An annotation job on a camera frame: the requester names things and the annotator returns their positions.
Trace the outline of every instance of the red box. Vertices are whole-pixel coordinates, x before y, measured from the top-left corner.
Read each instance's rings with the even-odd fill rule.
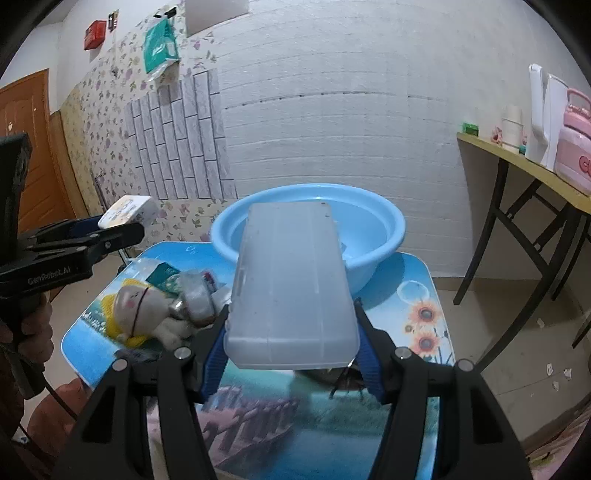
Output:
[[[107,20],[95,20],[86,29],[84,37],[84,49],[92,50],[105,41],[107,30]]]

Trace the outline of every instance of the blue gripper pad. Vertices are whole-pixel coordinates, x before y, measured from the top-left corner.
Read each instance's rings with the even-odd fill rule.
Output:
[[[94,217],[76,220],[68,232],[68,238],[80,238],[91,232],[96,232],[99,229],[99,220],[101,217],[102,215],[96,215]]]
[[[222,327],[209,355],[207,356],[207,360],[205,360],[203,368],[203,384],[200,390],[204,402],[210,395],[217,392],[220,381],[222,380],[223,372],[226,369],[226,364],[228,363],[228,356],[223,348],[224,335],[226,335],[226,328]]]
[[[386,391],[382,383],[382,365],[379,362],[373,346],[371,345],[365,330],[358,324],[359,328],[359,352],[357,353],[357,364],[361,370],[363,383],[380,403],[386,397]]]

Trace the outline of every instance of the white brick wall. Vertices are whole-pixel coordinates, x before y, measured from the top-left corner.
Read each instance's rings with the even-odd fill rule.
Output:
[[[434,274],[464,274],[495,176],[487,156],[460,156],[462,121],[488,135],[506,104],[528,112],[532,62],[591,92],[522,0],[251,0],[250,9],[215,28],[238,195],[310,181],[373,190],[404,212],[404,248]],[[527,183],[512,172],[509,199]],[[517,223],[535,238],[548,215],[528,208]],[[537,278],[512,242],[496,229],[479,275]]]

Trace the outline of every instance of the black wire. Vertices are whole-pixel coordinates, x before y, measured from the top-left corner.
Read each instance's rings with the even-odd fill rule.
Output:
[[[53,458],[51,455],[49,455],[48,453],[45,453],[45,451],[43,451],[41,449],[41,447],[39,447],[39,445],[37,444],[37,442],[35,442],[35,440],[33,440],[31,438],[31,436],[29,435],[29,433],[25,430],[25,427],[22,426],[22,424],[18,424],[18,427],[22,430],[22,432],[25,434],[25,436],[27,437],[27,439],[29,440],[29,442],[31,443],[31,449],[33,450],[33,454],[35,454],[35,456],[42,461],[43,463],[45,463],[45,465],[50,469],[53,470],[53,467],[56,464],[56,459]]]
[[[45,375],[42,375],[42,377],[43,382],[45,383],[45,388],[51,394],[51,396],[56,399],[56,402],[59,403],[60,407],[62,407],[67,412],[67,414],[74,419],[74,421],[78,420],[78,415],[76,415],[74,411],[68,406],[68,404],[64,402],[64,400],[56,393],[55,390],[53,390],[53,387],[49,384],[45,378]]]

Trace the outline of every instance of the translucent plastic box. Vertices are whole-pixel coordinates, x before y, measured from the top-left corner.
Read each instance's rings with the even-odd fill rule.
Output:
[[[327,203],[250,207],[226,328],[225,351],[241,368],[349,365],[359,332]]]

